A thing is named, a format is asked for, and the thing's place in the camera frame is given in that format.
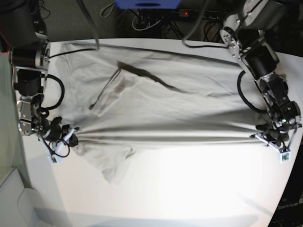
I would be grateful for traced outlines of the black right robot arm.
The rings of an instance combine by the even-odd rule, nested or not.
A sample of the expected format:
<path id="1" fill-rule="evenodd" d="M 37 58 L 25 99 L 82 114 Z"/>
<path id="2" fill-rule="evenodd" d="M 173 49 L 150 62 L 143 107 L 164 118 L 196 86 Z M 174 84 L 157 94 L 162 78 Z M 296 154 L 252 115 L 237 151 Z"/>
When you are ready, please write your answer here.
<path id="1" fill-rule="evenodd" d="M 48 73 L 50 41 L 37 0 L 2 0 L 0 2 L 0 48 L 8 51 L 12 66 L 12 88 L 20 94 L 20 130 L 36 134 L 43 142 L 75 147 L 75 128 L 61 125 L 62 118 L 52 121 L 49 112 L 60 106 L 65 87 Z M 42 107 L 47 79 L 58 82 L 61 96 L 51 107 Z"/>

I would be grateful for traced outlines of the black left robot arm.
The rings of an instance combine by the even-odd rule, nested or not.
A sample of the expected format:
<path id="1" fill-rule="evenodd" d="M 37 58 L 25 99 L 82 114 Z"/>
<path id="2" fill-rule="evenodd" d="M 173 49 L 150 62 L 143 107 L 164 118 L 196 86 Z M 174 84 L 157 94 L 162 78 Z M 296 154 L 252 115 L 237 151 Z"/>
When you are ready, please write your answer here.
<path id="1" fill-rule="evenodd" d="M 279 58 L 267 43 L 270 30 L 300 0 L 244 0 L 226 15 L 220 36 L 232 56 L 251 75 L 267 105 L 271 122 L 260 131 L 264 137 L 281 140 L 300 127 L 297 103 L 288 98 L 288 85 L 276 73 Z"/>

